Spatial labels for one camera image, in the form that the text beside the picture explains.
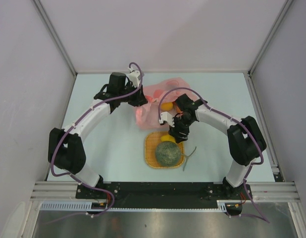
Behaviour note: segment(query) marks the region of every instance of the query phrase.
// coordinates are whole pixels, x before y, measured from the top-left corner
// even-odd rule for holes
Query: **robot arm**
[[[183,94],[178,97],[176,104],[183,113],[173,118],[167,112],[161,113],[160,123],[167,122],[170,125],[168,133],[175,138],[176,143],[188,139],[189,126],[195,121],[207,123],[227,135],[233,162],[223,182],[231,188],[239,187],[251,162],[259,157],[254,143],[249,137],[244,137],[246,132],[237,123],[208,109],[200,99],[194,102]],[[261,151],[265,150],[266,143],[255,119],[250,116],[244,119],[234,118],[250,131]]]
[[[82,118],[79,123],[76,121],[76,123],[65,126],[63,129],[54,128],[50,132],[49,162],[51,163],[57,144],[63,135],[71,127],[74,127],[59,148],[54,165],[75,175],[77,179],[89,186],[102,187],[102,176],[95,173],[86,163],[83,142],[95,126],[110,115],[121,103],[126,102],[131,106],[137,107],[148,102],[143,94],[142,86],[136,93],[127,97],[122,97],[132,93],[140,86],[139,77],[140,72],[132,68],[130,68],[130,73],[127,75],[117,72],[112,73],[109,83],[104,85],[100,92],[94,96],[94,100],[88,111],[79,117]],[[113,100],[100,104],[107,99]]]

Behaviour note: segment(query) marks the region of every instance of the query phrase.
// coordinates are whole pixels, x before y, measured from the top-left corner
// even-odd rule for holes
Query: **melon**
[[[164,167],[177,165],[181,159],[181,155],[181,150],[178,145],[171,141],[163,141],[155,149],[156,160]]]

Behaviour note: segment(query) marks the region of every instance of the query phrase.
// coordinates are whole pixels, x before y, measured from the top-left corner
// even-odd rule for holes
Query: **reflective metal surface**
[[[91,219],[76,215],[44,225],[69,212],[41,211],[35,238],[296,238],[287,203],[259,204],[270,224],[256,218],[223,213],[108,212]],[[251,204],[244,213],[257,214]]]

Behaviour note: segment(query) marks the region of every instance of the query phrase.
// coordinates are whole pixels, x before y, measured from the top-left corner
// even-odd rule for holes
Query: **white wall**
[[[279,163],[306,209],[306,0],[297,0],[254,73]]]
[[[77,72],[248,70],[285,0],[42,0]]]
[[[47,171],[74,79],[30,0],[0,0],[0,233]]]

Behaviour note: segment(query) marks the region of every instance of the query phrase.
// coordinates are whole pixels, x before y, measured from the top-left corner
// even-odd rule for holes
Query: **orange tray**
[[[157,145],[161,142],[161,137],[167,135],[167,131],[158,131],[150,133],[145,139],[145,161],[146,163],[154,169],[172,169],[178,168],[184,163],[184,156],[181,157],[178,164],[172,167],[161,166],[155,157],[155,149]],[[182,154],[185,154],[184,143],[177,144]]]

